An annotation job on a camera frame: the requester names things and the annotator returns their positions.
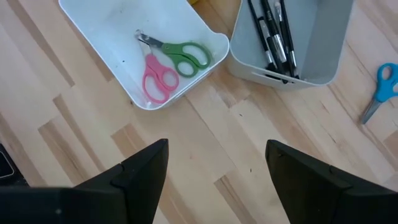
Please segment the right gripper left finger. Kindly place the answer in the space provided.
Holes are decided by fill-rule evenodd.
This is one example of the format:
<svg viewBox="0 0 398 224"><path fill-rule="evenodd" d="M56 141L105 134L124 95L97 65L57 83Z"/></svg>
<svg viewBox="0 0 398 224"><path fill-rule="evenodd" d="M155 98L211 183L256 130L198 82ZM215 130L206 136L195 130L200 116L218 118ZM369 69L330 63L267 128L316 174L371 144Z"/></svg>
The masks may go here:
<svg viewBox="0 0 398 224"><path fill-rule="evenodd" d="M160 139L76 186L74 223L152 223L164 187L169 140Z"/></svg>

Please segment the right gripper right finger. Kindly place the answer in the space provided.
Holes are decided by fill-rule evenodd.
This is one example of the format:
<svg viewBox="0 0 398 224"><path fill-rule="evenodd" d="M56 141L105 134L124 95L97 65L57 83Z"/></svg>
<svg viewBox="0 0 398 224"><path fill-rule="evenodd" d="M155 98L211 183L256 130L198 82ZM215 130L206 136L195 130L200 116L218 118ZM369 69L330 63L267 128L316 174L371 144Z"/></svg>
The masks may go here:
<svg viewBox="0 0 398 224"><path fill-rule="evenodd" d="M340 195L351 185L332 174L329 164L273 139L265 158L289 222L333 222Z"/></svg>

